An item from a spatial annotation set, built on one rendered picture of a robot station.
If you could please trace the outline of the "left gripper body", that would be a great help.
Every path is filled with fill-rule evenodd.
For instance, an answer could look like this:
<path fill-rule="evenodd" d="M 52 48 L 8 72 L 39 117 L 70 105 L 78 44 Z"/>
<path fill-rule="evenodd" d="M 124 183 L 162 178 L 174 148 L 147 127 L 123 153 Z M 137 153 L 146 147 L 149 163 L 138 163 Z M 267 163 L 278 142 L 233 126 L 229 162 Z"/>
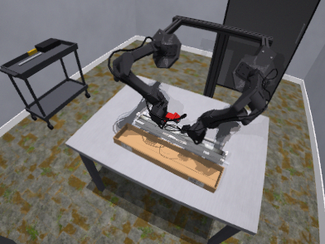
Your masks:
<path fill-rule="evenodd" d="M 182 126 L 182 128 L 181 128 L 181 130 L 189 130 L 191 128 L 191 126 L 189 125 L 189 124 L 187 124 L 187 125 L 183 125 Z M 204 130 L 202 133 L 201 133 L 201 135 L 200 136 L 198 136 L 197 138 L 196 138 L 196 140 L 197 140 L 197 142 L 202 142 L 202 140 L 204 139 L 204 137 L 206 136 L 206 132 L 207 132 L 207 129 L 206 130 Z"/>

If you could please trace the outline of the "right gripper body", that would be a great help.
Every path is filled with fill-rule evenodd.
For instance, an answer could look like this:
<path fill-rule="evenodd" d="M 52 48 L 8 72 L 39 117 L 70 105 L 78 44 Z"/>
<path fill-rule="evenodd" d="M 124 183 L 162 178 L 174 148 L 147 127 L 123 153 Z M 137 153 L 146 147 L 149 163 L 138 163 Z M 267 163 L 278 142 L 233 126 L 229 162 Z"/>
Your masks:
<path fill-rule="evenodd" d="M 163 118 L 166 119 L 166 120 L 169 120 L 169 119 L 170 119 L 170 120 L 173 120 L 173 119 L 176 119 L 176 118 L 180 118 L 180 115 L 178 115 L 176 112 L 175 112 L 175 114 L 172 114 L 172 113 L 166 112 L 166 113 L 164 114 Z M 159 122 L 160 125 L 165 125 L 166 123 L 167 123 L 167 121 L 165 121 L 165 120 L 161 120 L 161 121 Z"/>

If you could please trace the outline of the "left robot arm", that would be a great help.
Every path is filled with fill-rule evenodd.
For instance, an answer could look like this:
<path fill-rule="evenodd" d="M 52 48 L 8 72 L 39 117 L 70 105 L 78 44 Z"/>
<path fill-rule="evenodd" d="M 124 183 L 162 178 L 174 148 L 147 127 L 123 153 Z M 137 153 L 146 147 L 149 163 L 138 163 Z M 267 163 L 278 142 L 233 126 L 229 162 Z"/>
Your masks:
<path fill-rule="evenodd" d="M 263 73 L 261 73 L 261 71 L 258 70 L 258 68 L 253 69 L 252 67 L 250 67 L 249 65 L 247 65 L 244 62 L 240 63 L 239 67 L 237 68 L 237 70 L 235 72 L 250 82 L 250 88 L 247 91 L 245 91 L 231 107 L 225 108 L 223 110 L 215 110 L 215 109 L 209 110 L 209 111 L 203 113 L 200 117 L 197 118 L 196 123 L 193 124 L 192 127 L 189 129 L 189 130 L 199 130 L 199 129 L 201 129 L 201 130 L 199 130 L 199 131 L 187 131 L 187 130 L 180 131 L 182 134 L 187 134 L 191 139 L 196 139 L 196 137 L 199 136 L 203 130 L 206 130 L 207 128 L 215 129 L 221 123 L 230 122 L 230 121 L 238 121 L 238 122 L 241 122 L 243 125 L 248 125 L 250 122 L 252 122 L 255 118 L 257 118 L 259 115 L 261 115 L 268 108 L 268 106 L 266 106 L 266 99 L 265 99 L 263 93 L 264 93 L 264 89 L 266 89 L 266 87 L 270 83 L 270 80 L 268 80 L 267 78 L 265 78 L 265 80 L 264 80 Z M 251 74 L 251 76 L 250 76 L 250 74 Z M 264 89 L 262 87 L 263 80 L 264 80 L 264 83 L 263 83 Z M 238 117 L 238 116 L 248 115 L 248 112 L 245 109 L 246 105 L 248 105 L 252 111 L 250 113 L 250 116 L 247 116 L 246 118 Z M 264 107 L 265 107 L 265 109 L 263 109 Z M 242 109 L 242 110 L 240 110 L 240 109 Z M 261 109 L 263 109 L 263 110 L 261 110 Z M 255 114 L 257 112 L 259 112 L 259 113 Z M 255 115 L 251 115 L 251 114 L 255 114 Z M 227 120 L 224 120 L 224 119 L 227 119 Z M 211 123 L 213 121 L 216 121 L 216 122 Z M 209 124 L 209 126 L 208 126 L 208 124 Z M 206 127 L 204 128 L 204 126 L 206 126 Z M 202 128 L 204 128 L 204 129 L 202 129 Z"/>

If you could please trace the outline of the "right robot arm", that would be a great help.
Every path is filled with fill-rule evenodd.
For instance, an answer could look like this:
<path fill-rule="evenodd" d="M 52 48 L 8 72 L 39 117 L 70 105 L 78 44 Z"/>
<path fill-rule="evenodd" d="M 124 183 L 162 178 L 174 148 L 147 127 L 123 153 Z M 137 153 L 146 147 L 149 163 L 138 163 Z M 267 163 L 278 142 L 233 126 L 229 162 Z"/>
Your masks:
<path fill-rule="evenodd" d="M 122 78 L 123 81 L 129 83 L 134 89 L 145 95 L 148 103 L 152 105 L 151 111 L 154 114 L 163 117 L 167 112 L 167 102 L 164 101 L 165 97 L 163 93 L 157 88 L 147 85 L 130 70 L 134 61 L 151 54 L 153 54 L 153 56 L 175 56 L 177 54 L 177 44 L 163 45 L 161 41 L 151 41 L 149 44 L 134 51 L 126 51 L 113 61 L 113 73 L 115 74 L 116 68 L 116 75 Z"/>

